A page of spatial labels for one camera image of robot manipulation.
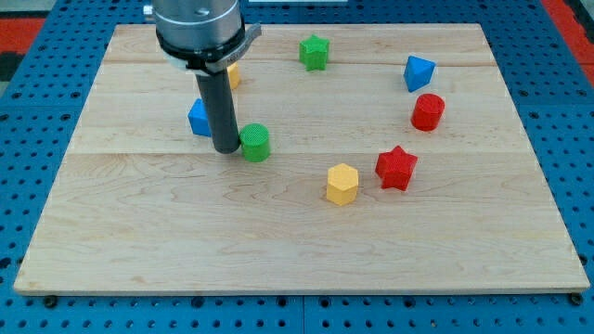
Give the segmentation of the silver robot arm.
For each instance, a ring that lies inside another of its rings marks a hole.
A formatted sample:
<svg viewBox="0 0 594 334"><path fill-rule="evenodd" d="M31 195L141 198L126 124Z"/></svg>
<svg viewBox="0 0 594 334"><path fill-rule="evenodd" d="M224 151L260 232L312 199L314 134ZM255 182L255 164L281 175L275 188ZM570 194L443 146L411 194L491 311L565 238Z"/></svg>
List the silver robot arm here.
<svg viewBox="0 0 594 334"><path fill-rule="evenodd" d="M214 149L223 154L240 145L227 68L262 34L246 26L239 0L151 0L142 9L156 25L161 50L197 79Z"/></svg>

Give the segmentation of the yellow block behind arm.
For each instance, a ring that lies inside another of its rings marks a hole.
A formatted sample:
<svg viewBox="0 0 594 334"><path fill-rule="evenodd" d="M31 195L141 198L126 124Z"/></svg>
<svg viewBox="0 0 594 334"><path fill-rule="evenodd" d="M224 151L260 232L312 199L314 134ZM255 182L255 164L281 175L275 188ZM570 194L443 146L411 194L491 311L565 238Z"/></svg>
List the yellow block behind arm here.
<svg viewBox="0 0 594 334"><path fill-rule="evenodd" d="M240 71L239 71L239 64L234 63L230 65L227 69L228 79L229 79L229 86L232 90L236 89L240 84Z"/></svg>

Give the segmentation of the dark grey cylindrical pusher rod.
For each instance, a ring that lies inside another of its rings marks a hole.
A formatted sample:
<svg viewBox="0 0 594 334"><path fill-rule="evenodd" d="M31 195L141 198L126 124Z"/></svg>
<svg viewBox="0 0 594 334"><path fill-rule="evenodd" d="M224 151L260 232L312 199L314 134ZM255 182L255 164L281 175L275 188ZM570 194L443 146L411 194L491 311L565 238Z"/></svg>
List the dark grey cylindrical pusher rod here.
<svg viewBox="0 0 594 334"><path fill-rule="evenodd" d="M222 154L235 152L240 145L232 90L226 70L196 75L214 149Z"/></svg>

